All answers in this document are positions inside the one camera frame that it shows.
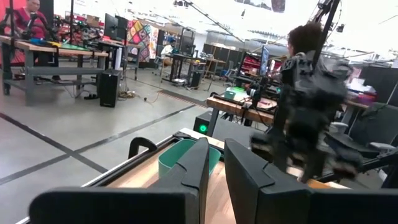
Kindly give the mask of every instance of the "metal frame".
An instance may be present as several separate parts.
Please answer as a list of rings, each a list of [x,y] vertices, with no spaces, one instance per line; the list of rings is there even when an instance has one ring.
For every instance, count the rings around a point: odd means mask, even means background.
[[[134,157],[122,162],[116,167],[113,167],[111,170],[107,171],[104,174],[101,174],[97,178],[87,182],[86,184],[82,185],[81,187],[104,187],[109,185],[110,183],[114,182],[124,174],[128,173],[130,170],[136,168],[139,164],[142,164],[152,156],[156,155],[161,150],[164,150],[170,144],[179,142],[183,139],[192,139],[198,140],[196,138],[191,137],[188,134],[181,133],[180,131],[176,132],[175,134],[165,138],[161,142],[156,144],[155,150],[146,149],[140,154],[136,154]],[[212,148],[217,149],[221,153],[220,161],[224,161],[224,149],[211,145]],[[29,217],[24,218],[23,220],[19,221],[16,224],[28,224],[30,223]]]
[[[2,54],[10,55],[12,46],[9,44],[2,43]],[[58,67],[34,67],[34,52],[31,50],[25,50],[25,80],[13,80],[11,71],[11,60],[9,57],[3,57],[3,71],[4,75],[2,78],[4,95],[10,94],[11,86],[14,86],[25,92],[25,103],[27,106],[34,104],[34,90],[36,88],[45,88],[52,86],[74,86],[79,91],[83,85],[97,85],[98,82],[91,80],[82,79],[82,75],[99,74],[104,69],[104,61],[107,57],[98,57],[97,68],[83,68],[83,57],[78,56],[78,67],[77,68],[58,68]],[[70,83],[41,83],[36,85],[34,77],[37,75],[76,75],[77,79]]]

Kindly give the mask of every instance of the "red shirt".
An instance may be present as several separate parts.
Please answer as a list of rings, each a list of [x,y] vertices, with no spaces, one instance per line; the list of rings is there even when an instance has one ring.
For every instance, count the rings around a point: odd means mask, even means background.
[[[26,30],[27,24],[29,23],[29,20],[30,20],[30,15],[28,15],[25,8],[23,8],[23,7],[17,9],[17,12],[19,12],[19,14],[21,15],[22,18],[19,16],[16,16],[16,26],[22,30]],[[45,20],[45,17],[41,12],[37,11],[36,13],[39,17],[41,17]],[[40,18],[37,18],[32,27],[32,37],[33,38],[44,38],[44,35],[45,35],[44,25],[43,25],[42,21],[40,20]]]

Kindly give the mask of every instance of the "green container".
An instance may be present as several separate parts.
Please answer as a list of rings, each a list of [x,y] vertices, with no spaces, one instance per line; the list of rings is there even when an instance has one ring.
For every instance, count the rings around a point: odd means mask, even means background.
[[[184,139],[177,142],[170,149],[166,150],[159,156],[159,177],[166,174],[177,161],[196,143],[194,140]],[[213,172],[216,167],[221,153],[210,147],[209,150],[209,175]]]
[[[225,91],[224,93],[224,97],[230,100],[233,100],[235,97],[236,93],[232,92],[232,91]]]

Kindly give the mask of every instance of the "green tray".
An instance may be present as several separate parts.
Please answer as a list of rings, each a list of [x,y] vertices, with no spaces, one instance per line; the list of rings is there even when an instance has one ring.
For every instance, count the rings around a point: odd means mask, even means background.
[[[61,47],[62,49],[68,49],[68,50],[85,50],[85,51],[90,51],[89,49],[86,49],[84,47],[72,45],[72,44],[62,44]]]

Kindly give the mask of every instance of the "black chair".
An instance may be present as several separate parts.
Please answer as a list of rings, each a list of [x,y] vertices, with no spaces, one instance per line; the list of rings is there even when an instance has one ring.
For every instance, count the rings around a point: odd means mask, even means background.
[[[398,145],[398,108],[374,103],[353,123],[348,134],[325,133],[325,143],[332,149],[357,150],[372,159]]]

